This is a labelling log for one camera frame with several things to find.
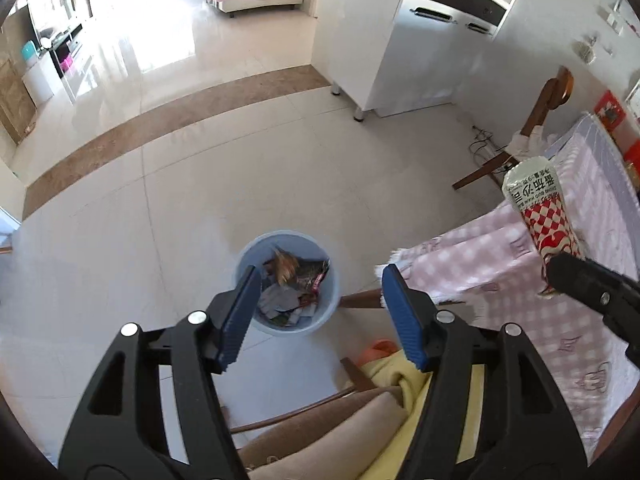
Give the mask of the red white checkered wrapper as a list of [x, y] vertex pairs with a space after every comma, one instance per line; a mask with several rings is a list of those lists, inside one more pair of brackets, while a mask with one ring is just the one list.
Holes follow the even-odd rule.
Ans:
[[558, 174], [544, 156], [525, 159], [506, 173], [502, 192], [522, 217], [542, 260], [541, 277], [546, 286], [540, 292], [541, 296], [554, 295], [556, 290], [548, 279], [551, 258], [561, 252], [585, 257], [570, 222]]

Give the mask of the light blue trash bin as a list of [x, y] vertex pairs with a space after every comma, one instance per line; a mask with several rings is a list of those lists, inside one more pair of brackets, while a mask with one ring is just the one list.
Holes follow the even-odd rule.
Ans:
[[306, 234], [258, 236], [241, 252], [236, 273], [249, 266], [259, 278], [252, 324], [265, 334], [310, 334], [331, 317], [340, 300], [340, 281], [329, 254]]

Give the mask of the pink grey checkered tablecloth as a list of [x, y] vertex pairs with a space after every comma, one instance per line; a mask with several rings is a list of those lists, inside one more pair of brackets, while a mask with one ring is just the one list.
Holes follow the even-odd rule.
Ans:
[[[586, 256], [639, 276], [639, 203], [622, 155], [592, 115], [551, 149], [568, 218]], [[564, 295], [544, 293], [542, 261], [521, 215], [508, 203], [427, 242], [393, 252], [406, 283], [436, 304], [465, 301], [475, 325], [520, 324], [548, 366], [593, 454], [634, 390], [638, 368], [599, 315]]]

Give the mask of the yellow cloth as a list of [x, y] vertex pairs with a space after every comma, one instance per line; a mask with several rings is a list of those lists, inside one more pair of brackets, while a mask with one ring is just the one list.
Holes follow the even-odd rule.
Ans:
[[[360, 478], [395, 479], [416, 432], [422, 408], [431, 389], [432, 374], [420, 372], [413, 363], [406, 359], [402, 350], [391, 356], [386, 356], [386, 358], [367, 362], [363, 364], [361, 369], [378, 387], [399, 386], [401, 388], [402, 404], [404, 404], [408, 418]], [[484, 383], [484, 365], [473, 365], [464, 433], [458, 451], [457, 463], [470, 460], [475, 455], [477, 440], [480, 436]]]

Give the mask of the brown chair with cushion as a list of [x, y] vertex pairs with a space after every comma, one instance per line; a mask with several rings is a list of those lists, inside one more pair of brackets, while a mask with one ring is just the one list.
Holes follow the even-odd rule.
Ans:
[[361, 479], [408, 418], [401, 388], [361, 367], [398, 351], [382, 309], [340, 309], [309, 336], [250, 344], [216, 382], [250, 478]]

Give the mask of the white sideboard cabinet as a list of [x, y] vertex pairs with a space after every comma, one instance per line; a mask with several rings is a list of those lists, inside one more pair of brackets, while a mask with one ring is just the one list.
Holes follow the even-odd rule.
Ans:
[[320, 0], [311, 64], [354, 117], [449, 104], [515, 0]]

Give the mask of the tv stand unit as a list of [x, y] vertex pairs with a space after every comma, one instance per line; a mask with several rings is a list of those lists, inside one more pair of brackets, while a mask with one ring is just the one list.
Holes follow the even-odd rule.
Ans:
[[73, 66], [82, 47], [78, 39], [82, 23], [72, 15], [58, 26], [38, 29], [28, 6], [15, 14], [23, 33], [18, 43], [26, 65], [22, 79], [35, 107], [40, 107], [54, 97]]

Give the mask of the red photo frame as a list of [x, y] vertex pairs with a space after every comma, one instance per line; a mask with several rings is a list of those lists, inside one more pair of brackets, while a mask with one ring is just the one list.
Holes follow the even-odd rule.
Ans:
[[611, 90], [606, 90], [602, 94], [593, 113], [608, 133], [614, 132], [626, 118], [626, 110]]

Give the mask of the wooden chair by wall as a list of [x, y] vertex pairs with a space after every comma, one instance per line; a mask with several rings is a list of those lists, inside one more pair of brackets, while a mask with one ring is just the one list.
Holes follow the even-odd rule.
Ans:
[[[556, 110], [559, 106], [562, 106], [570, 99], [573, 88], [573, 74], [567, 67], [561, 66], [556, 76], [549, 79], [542, 87], [534, 108], [530, 112], [523, 128], [520, 130], [521, 135], [529, 138], [535, 127], [542, 126], [544, 124], [544, 121], [552, 110]], [[482, 177], [491, 177], [491, 180], [498, 183], [497, 178], [494, 176], [494, 172], [506, 165], [509, 165], [510, 162], [515, 162], [515, 157], [508, 154], [506, 151], [503, 151], [489, 159], [488, 162], [484, 162], [484, 164], [472, 172], [472, 174], [468, 174], [461, 180], [454, 182], [452, 188], [456, 191], [460, 190], [460, 188], [464, 188], [465, 186], [480, 180]]]

